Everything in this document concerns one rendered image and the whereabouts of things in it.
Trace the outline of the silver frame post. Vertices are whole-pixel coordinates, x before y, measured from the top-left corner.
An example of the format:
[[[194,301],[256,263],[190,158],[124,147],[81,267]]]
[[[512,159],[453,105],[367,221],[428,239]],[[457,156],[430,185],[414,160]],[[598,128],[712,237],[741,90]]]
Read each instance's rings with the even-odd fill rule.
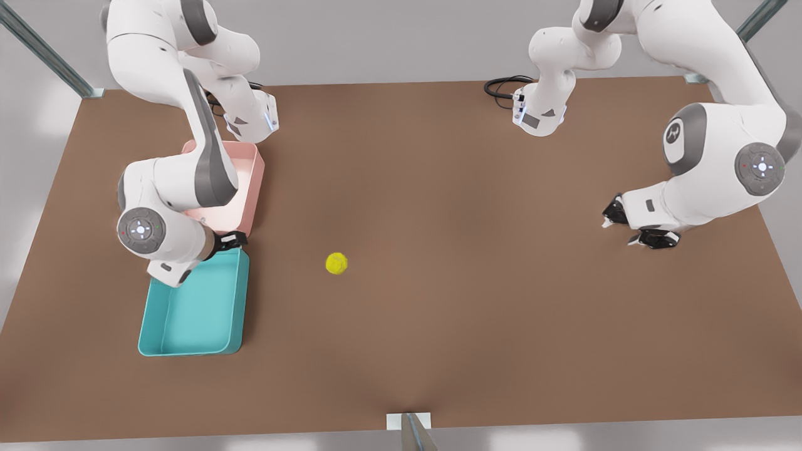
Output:
[[[430,436],[432,429],[430,413],[386,414],[386,429],[400,432],[402,451],[439,451]]]
[[[759,34],[788,3],[789,0],[761,0],[757,8],[736,29],[736,34],[746,49],[749,49],[749,41]]]
[[[0,24],[82,99],[100,99],[105,89],[84,80],[5,0],[0,0]]]

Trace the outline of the teal rectangular tray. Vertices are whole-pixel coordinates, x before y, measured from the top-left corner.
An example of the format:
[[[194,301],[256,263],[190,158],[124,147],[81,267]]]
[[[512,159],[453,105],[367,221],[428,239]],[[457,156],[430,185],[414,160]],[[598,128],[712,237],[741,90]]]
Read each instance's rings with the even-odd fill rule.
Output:
[[[178,288],[151,279],[138,336],[142,356],[215,356],[242,343],[250,259],[230,249],[201,262]]]

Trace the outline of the pink rectangular tray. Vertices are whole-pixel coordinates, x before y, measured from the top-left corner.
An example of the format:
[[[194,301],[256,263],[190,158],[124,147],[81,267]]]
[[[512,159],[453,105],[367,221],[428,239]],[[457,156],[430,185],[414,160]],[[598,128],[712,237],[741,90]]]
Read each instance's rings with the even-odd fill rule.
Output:
[[[237,171],[237,194],[225,206],[188,209],[184,214],[218,234],[240,231],[249,236],[263,183],[264,160],[253,143],[224,141],[223,145]]]

